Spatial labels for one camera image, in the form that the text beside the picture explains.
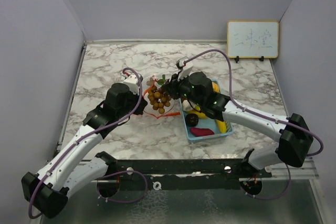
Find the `dark purple mangosteen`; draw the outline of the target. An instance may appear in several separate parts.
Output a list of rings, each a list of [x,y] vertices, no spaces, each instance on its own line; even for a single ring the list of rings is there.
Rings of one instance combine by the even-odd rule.
[[[199,117],[195,113],[189,113],[185,116],[185,123],[189,127],[196,127],[199,122]]]

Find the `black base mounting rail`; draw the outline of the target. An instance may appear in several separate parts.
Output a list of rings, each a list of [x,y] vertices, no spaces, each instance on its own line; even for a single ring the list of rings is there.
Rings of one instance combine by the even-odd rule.
[[[115,175],[116,188],[120,190],[143,190],[161,184],[162,190],[188,189],[240,189],[239,180],[270,178],[264,169],[256,172],[241,167],[242,159],[133,159],[108,161],[106,176]]]

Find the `white mushroom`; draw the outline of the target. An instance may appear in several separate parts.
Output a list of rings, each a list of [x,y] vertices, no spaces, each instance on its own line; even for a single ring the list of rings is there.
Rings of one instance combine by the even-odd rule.
[[[187,100],[184,100],[183,102],[182,102],[182,110],[183,111],[191,111],[193,108],[192,108],[192,106],[190,105],[190,103],[187,101]]]

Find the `small framed whiteboard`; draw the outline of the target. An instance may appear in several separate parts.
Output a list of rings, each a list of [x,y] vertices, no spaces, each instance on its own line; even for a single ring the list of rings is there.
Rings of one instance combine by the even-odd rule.
[[[279,55],[279,23],[274,20],[230,20],[227,55],[232,59],[275,59]]]

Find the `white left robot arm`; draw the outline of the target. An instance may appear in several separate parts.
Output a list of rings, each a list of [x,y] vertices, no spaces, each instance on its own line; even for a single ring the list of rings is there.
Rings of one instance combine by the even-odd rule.
[[[106,99],[90,111],[72,140],[37,173],[27,172],[22,178],[24,197],[29,201],[30,219],[33,209],[48,218],[57,216],[70,197],[96,178],[110,179],[116,166],[101,157],[79,166],[82,159],[115,128],[125,124],[131,115],[142,114],[146,101],[140,81],[129,79],[115,83]]]

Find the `magenta sweet potato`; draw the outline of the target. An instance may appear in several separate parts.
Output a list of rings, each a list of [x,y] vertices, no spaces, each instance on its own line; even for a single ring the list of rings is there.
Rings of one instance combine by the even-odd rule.
[[[197,127],[191,127],[190,133],[193,134],[195,137],[214,135],[214,132],[211,129],[197,128]]]

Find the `orange mango fruit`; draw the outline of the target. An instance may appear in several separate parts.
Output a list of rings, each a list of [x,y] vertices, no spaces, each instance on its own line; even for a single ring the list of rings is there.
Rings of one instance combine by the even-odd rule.
[[[220,93],[220,88],[216,82],[212,82],[212,87],[214,92]]]

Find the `light blue plastic basket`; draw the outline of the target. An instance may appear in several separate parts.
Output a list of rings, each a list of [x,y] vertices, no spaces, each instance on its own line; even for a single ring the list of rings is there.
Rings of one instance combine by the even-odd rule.
[[[190,105],[189,84],[182,85],[180,106],[187,140],[190,143],[212,140],[233,134],[231,123],[207,117],[198,106]]]

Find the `single yellow banana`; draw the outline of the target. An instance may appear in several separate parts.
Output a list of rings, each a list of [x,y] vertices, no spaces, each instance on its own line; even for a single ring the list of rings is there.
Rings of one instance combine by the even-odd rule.
[[[226,122],[207,117],[205,113],[201,112],[198,106],[196,106],[195,110],[192,109],[188,111],[188,113],[197,115],[198,119],[200,120],[199,126],[197,126],[197,128],[210,129],[213,132],[216,132],[216,134],[227,132]]]

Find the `brown longan bunch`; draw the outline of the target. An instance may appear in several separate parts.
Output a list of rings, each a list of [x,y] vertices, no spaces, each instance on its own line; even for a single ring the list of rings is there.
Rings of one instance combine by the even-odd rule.
[[[168,82],[165,74],[153,75],[146,81],[143,96],[149,103],[149,113],[156,118],[168,114],[173,107],[172,98],[162,89],[162,85]]]

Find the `clear zip top bag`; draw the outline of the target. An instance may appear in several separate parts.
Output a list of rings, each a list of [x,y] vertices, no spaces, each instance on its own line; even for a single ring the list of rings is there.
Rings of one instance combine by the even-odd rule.
[[[181,114],[177,102],[162,88],[168,81],[169,77],[165,74],[150,72],[142,75],[142,96],[148,103],[144,115],[160,119]]]

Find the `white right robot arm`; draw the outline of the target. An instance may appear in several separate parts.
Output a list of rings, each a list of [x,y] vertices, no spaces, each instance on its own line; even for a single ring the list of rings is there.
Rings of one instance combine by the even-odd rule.
[[[163,85],[171,98],[184,98],[196,105],[211,119],[242,125],[271,138],[275,143],[248,151],[241,164],[246,177],[254,177],[266,166],[285,163],[301,167],[313,142],[304,118],[272,115],[233,101],[227,95],[215,92],[212,81],[203,73],[195,72],[179,79],[177,74]]]

